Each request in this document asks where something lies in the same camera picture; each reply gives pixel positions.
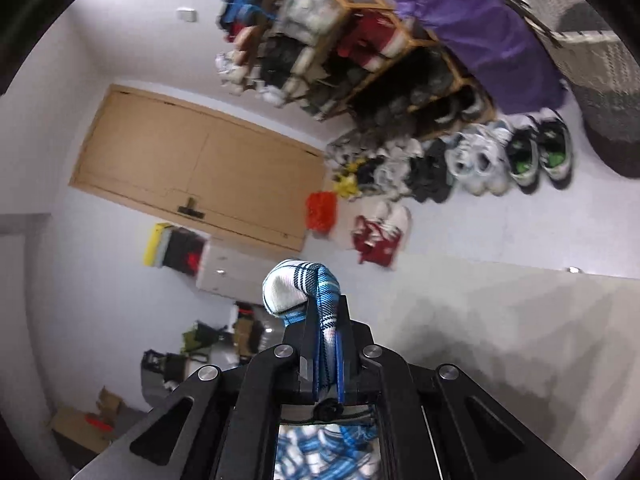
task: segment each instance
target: purple fabric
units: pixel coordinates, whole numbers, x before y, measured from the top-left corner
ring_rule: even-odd
[[[558,69],[523,19],[502,0],[395,0],[401,18],[436,33],[505,114],[556,109]]]

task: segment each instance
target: orange-red object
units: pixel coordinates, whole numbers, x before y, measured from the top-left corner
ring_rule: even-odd
[[[335,225],[338,200],[332,191],[312,193],[306,199],[306,228],[328,234]]]

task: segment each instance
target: plaid fabric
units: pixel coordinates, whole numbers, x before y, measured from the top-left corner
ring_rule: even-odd
[[[337,359],[335,327],[340,284],[322,264],[284,260],[267,275],[262,284],[262,300],[267,311],[284,320],[285,325],[305,319],[303,303],[315,298],[321,337],[316,356],[316,393],[326,392],[336,383]]]
[[[374,479],[380,464],[376,437],[375,426],[281,426],[273,478]]]

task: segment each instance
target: silver screw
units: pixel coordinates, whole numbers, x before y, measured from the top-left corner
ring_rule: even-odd
[[[460,370],[458,370],[454,365],[444,365],[440,367],[438,373],[443,379],[447,381],[454,381],[458,377],[460,377]]]
[[[273,353],[276,357],[289,357],[293,354],[293,347],[290,345],[278,345],[273,349]]]
[[[364,354],[364,357],[375,359],[376,357],[380,357],[382,355],[382,348],[380,348],[378,345],[369,345],[364,347],[362,353]]]
[[[210,381],[218,376],[218,369],[215,366],[203,366],[198,370],[198,377],[201,381]]]

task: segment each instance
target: gray woven basket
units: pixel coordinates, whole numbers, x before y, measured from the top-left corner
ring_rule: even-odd
[[[584,0],[522,0],[549,30],[529,25],[572,86],[600,158],[640,177],[640,66]]]

